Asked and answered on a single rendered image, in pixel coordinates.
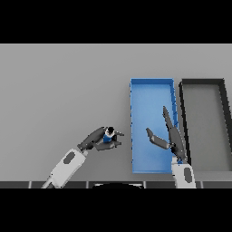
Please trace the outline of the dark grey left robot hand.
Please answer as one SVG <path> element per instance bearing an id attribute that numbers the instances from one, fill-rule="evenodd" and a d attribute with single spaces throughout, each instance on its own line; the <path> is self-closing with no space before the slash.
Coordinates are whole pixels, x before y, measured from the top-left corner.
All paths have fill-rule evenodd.
<path id="1" fill-rule="evenodd" d="M 91 150 L 95 148 L 97 151 L 101 150 L 111 150 L 113 148 L 117 148 L 121 143 L 117 141 L 118 136 L 123 136 L 123 133 L 114 130 L 114 136 L 111 142 L 104 143 L 103 135 L 105 131 L 109 127 L 100 127 L 99 129 L 90 133 L 86 139 L 84 139 L 81 143 L 77 145 L 77 147 L 81 150 Z"/>

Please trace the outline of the blue pipe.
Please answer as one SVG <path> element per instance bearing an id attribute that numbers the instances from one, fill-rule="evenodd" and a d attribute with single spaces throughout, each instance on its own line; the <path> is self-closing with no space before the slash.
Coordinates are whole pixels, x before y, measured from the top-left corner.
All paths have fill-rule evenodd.
<path id="1" fill-rule="evenodd" d="M 103 135 L 103 142 L 104 143 L 108 143 L 108 142 L 111 142 L 112 141 L 112 138 L 114 136 L 114 128 L 113 127 L 109 127 L 104 135 Z"/>

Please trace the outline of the dark grey bin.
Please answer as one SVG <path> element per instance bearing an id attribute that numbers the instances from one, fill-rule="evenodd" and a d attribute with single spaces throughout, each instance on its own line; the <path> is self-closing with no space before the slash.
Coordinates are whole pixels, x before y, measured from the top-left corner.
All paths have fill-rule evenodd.
<path id="1" fill-rule="evenodd" d="M 232 171 L 232 117 L 225 80 L 179 83 L 188 159 L 195 171 Z"/>

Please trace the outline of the blue bin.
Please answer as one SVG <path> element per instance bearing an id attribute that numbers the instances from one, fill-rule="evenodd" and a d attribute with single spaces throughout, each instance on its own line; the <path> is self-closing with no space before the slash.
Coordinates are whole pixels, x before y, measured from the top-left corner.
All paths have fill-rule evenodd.
<path id="1" fill-rule="evenodd" d="M 163 117 L 166 107 L 173 125 L 179 126 L 174 80 L 172 78 L 130 79 L 130 139 L 132 172 L 170 174 L 173 154 L 150 142 L 149 128 L 158 137 L 169 140 Z"/>

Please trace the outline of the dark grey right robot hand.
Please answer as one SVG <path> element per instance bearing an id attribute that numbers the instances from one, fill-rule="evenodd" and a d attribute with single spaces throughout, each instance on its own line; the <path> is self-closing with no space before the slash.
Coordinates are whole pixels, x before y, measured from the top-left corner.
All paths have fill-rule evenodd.
<path id="1" fill-rule="evenodd" d="M 163 107 L 163 117 L 166 123 L 167 131 L 169 133 L 169 140 L 164 140 L 155 135 L 150 128 L 146 129 L 150 142 L 164 150 L 170 149 L 171 152 L 177 157 L 178 162 L 186 163 L 188 157 L 186 155 L 183 139 L 179 129 L 172 124 L 169 112 L 166 107 Z"/>

